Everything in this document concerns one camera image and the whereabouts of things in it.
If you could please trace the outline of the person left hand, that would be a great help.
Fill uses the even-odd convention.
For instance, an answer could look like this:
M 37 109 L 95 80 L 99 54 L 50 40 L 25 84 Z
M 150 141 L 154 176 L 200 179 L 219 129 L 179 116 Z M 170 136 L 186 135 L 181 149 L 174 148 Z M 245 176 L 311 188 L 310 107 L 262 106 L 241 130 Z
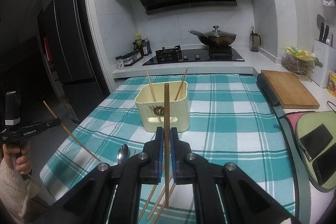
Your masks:
M 2 149 L 3 159 L 10 169 L 15 169 L 21 175 L 30 173 L 32 166 L 30 142 L 28 140 L 19 146 L 4 144 Z

